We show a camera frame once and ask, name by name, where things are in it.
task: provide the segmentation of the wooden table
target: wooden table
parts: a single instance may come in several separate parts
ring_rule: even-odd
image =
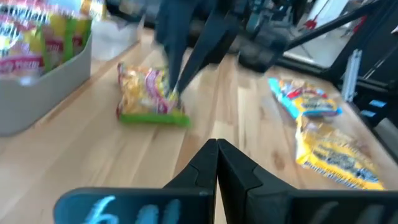
[[[206,68],[183,99],[190,129],[120,124],[118,61],[162,65],[160,51],[143,35],[141,43],[110,62],[92,64],[92,78],[46,117],[16,136],[0,138],[0,223],[53,223],[56,200],[83,186],[162,187],[178,174],[209,138],[225,138],[269,172],[300,189],[344,189],[294,161],[292,118],[267,86],[269,77],[311,79],[342,103],[331,84],[282,68],[264,77],[237,67],[226,57]],[[351,110],[335,124],[366,143],[388,189],[398,190],[398,166]],[[216,223],[224,223],[217,203]]]

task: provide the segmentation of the wooden countertop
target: wooden countertop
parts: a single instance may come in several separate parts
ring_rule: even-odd
[[[116,64],[162,65],[151,36],[110,62],[93,61],[92,78],[29,130],[0,138],[0,223],[53,223],[61,194],[83,186],[162,187],[208,138],[225,138],[269,172],[300,189],[345,189],[294,161],[295,124],[276,102],[268,77],[311,79],[342,102],[329,84],[282,68],[258,78],[226,57],[206,68],[183,95],[190,129],[120,124]],[[368,146],[388,189],[398,190],[398,166],[351,110],[335,124]],[[224,223],[218,212],[216,223]]]

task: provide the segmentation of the red object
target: red object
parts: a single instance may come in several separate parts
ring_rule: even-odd
[[[307,22],[304,23],[304,27],[307,29],[313,30],[316,28],[318,22],[318,16],[321,14],[322,10],[326,7],[326,5],[329,3],[330,0],[327,0],[326,3],[322,6],[321,10],[319,10],[318,14],[313,18],[308,20]]]
[[[353,29],[354,34],[359,30],[359,28],[365,23],[367,16],[361,18],[361,21]]]

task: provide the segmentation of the storage bin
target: storage bin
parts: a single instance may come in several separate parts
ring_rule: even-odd
[[[126,27],[119,28],[114,21],[93,21],[93,58],[97,60],[111,60],[139,40],[139,31],[143,23],[137,19]]]
[[[34,84],[0,80],[0,135],[27,129],[90,78],[91,42],[92,36],[79,55]]]

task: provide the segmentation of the gray plastic bin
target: gray plastic bin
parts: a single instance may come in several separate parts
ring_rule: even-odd
[[[90,36],[79,55],[40,77],[33,85],[0,80],[0,135],[27,129],[90,78],[91,39]]]

